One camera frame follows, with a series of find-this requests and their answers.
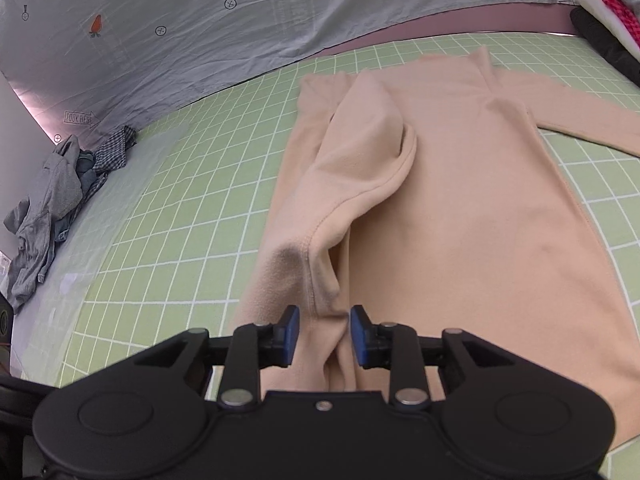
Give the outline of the beige long-sleeve shirt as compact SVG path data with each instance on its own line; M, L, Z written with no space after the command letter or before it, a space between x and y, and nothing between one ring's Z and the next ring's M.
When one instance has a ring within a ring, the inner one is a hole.
M349 310L462 330L603 396L639 433L639 336L601 235L548 154L552 130L627 154L639 116L486 49L309 74L235 321L299 308L294 360L262 390L384 390Z

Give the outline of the green grid cutting mat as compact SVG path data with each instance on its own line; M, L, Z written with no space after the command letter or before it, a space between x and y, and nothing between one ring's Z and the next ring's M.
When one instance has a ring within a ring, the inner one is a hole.
M115 236L55 383L83 378L191 326L229 333L295 122L300 78L483 46L498 66L546 74L631 110L639 106L638 88L584 40L506 32L392 41L320 56L178 110L141 133L140 141L175 126L189 128Z

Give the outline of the grey hoodie sweatshirt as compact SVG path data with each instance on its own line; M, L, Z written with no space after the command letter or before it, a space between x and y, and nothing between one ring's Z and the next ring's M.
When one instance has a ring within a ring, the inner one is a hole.
M81 200L76 172L79 154L76 136L58 144L29 183L27 196L3 220L17 238L18 252L10 264L6 285L6 299L15 312L36 291L38 275L49 260L55 222Z

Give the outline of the blue plaid checked shirt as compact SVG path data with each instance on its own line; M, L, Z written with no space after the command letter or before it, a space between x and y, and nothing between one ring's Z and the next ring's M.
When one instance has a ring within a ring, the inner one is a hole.
M137 142L137 130L122 126L112 133L94 152L93 169L97 174L122 169L127 163L127 151Z

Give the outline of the blue denim jeans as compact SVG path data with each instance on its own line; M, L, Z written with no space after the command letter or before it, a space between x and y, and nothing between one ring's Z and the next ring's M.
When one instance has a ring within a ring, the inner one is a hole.
M67 240L70 227L75 222L90 198L99 191L107 180L106 170L96 169L96 156L93 152L81 150L76 162L76 174L81 187L81 200L61 220L55 222L53 227L53 241L55 245Z

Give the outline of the grey carrot-print backdrop sheet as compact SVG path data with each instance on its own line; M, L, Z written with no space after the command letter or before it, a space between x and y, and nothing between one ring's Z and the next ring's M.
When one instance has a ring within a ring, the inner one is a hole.
M94 143L388 26L570 0L1 0L1 70L46 133Z

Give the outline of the folded black garment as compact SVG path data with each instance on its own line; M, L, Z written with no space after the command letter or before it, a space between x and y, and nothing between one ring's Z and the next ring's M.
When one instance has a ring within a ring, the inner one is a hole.
M578 34L601 58L638 86L640 64L596 18L583 8L570 11L570 21Z

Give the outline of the folded red checked garment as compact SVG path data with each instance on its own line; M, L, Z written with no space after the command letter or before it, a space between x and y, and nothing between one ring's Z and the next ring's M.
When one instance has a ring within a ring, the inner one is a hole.
M635 42L640 40L640 24L636 14L632 12L623 0L602 0L602 2L615 14L616 18L625 26L626 31Z

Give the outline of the folded white garment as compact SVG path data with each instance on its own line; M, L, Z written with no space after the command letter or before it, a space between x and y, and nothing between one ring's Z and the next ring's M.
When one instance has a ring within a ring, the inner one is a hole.
M589 14L591 14L601 25L603 25L638 61L639 46L632 38L623 22L602 0L575 0Z

